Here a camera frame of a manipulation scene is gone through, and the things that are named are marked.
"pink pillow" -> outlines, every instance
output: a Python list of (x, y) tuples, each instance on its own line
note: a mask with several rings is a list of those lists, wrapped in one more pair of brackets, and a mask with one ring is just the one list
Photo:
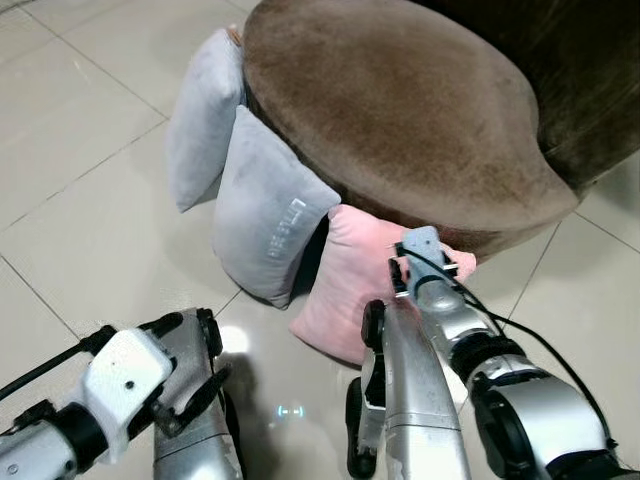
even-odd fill
[[(318, 276), (289, 330), (322, 352), (362, 364), (365, 346), (360, 327), (364, 307), (376, 298), (385, 302), (393, 298), (387, 263), (393, 249), (389, 247), (402, 241), (407, 229), (347, 205), (332, 208), (329, 221)], [(456, 278), (465, 280), (475, 270), (475, 256), (442, 246), (459, 265)]]

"dark brown sofa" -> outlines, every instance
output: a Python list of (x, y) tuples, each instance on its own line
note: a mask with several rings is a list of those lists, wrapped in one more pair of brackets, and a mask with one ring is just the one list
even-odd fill
[(640, 147), (640, 2), (421, 3), (263, 0), (250, 106), (345, 203), (482, 260)]

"white robot part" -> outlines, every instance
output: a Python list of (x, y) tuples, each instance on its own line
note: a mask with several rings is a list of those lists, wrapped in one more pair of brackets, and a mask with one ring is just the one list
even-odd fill
[(70, 402), (83, 405), (100, 425), (116, 463), (129, 445), (127, 427), (173, 371), (162, 346), (137, 328), (114, 335), (85, 371)]

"brown ottoman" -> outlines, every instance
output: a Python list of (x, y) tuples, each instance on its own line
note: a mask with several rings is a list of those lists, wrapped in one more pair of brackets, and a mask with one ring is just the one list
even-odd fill
[(252, 110), (344, 203), (481, 260), (578, 204), (540, 152), (523, 74), (419, 5), (263, 0), (245, 76)]

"pillow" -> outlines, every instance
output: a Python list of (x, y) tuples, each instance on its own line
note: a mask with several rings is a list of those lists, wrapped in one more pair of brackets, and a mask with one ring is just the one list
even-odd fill
[(169, 123), (169, 190), (181, 212), (224, 168), (236, 107), (244, 101), (242, 47), (235, 38), (233, 30), (218, 30), (200, 47)]
[[(390, 245), (402, 241), (406, 228), (361, 210), (339, 205), (329, 211), (329, 235), (311, 294), (289, 326), (305, 343), (335, 358), (362, 364), (362, 314), (370, 300), (394, 296), (389, 278)], [(443, 245), (458, 263), (458, 280), (475, 270), (475, 256)]]
[(238, 285), (285, 308), (305, 246), (338, 203), (275, 133), (238, 107), (212, 241)]

